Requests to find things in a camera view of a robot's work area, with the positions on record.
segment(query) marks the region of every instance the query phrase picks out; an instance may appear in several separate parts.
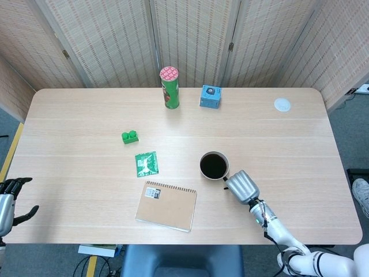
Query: can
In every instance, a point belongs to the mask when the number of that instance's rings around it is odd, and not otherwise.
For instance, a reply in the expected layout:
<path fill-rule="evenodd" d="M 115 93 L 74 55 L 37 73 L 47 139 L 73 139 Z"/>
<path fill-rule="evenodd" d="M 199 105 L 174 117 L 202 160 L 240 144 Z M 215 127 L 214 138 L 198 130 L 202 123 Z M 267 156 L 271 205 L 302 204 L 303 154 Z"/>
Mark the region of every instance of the can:
<path fill-rule="evenodd" d="M 160 71 L 161 86 L 167 108 L 179 106 L 178 70 L 173 66 L 166 66 Z"/>

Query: blue cube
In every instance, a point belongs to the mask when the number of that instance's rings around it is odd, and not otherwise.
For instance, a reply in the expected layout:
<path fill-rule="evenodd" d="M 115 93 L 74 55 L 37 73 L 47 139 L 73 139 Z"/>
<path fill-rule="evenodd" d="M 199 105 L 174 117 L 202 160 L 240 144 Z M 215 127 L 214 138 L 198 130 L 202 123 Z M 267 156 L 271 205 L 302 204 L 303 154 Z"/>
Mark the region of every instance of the blue cube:
<path fill-rule="evenodd" d="M 200 106 L 206 108 L 218 108 L 221 97 L 221 88 L 203 85 Z"/>

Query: green packet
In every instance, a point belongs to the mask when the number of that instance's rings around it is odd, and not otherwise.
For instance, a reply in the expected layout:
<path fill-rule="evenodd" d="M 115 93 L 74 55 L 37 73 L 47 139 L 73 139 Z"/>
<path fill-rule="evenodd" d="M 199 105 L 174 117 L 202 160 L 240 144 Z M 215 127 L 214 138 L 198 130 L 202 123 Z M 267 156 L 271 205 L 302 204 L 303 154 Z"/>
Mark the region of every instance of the green packet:
<path fill-rule="evenodd" d="M 148 152 L 135 156 L 137 177 L 154 175 L 159 173 L 156 152 Z"/>

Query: chair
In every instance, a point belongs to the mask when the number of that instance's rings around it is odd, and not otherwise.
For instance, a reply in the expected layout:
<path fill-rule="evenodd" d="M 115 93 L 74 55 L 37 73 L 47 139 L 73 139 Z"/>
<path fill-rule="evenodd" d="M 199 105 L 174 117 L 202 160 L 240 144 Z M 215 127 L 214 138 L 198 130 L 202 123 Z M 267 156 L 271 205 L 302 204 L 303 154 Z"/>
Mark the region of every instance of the chair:
<path fill-rule="evenodd" d="M 176 268 L 181 275 L 165 274 Z M 128 245 L 123 276 L 243 277 L 242 249 L 240 245 Z"/>

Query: red can lid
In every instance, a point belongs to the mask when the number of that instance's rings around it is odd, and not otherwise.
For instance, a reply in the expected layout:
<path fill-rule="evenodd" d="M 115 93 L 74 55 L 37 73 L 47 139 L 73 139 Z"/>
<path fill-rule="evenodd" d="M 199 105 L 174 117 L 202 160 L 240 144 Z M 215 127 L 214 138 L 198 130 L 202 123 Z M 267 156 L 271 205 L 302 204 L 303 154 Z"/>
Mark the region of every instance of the red can lid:
<path fill-rule="evenodd" d="M 160 78 L 164 81 L 174 81 L 178 78 L 178 70 L 173 66 L 166 66 L 160 71 Z"/>

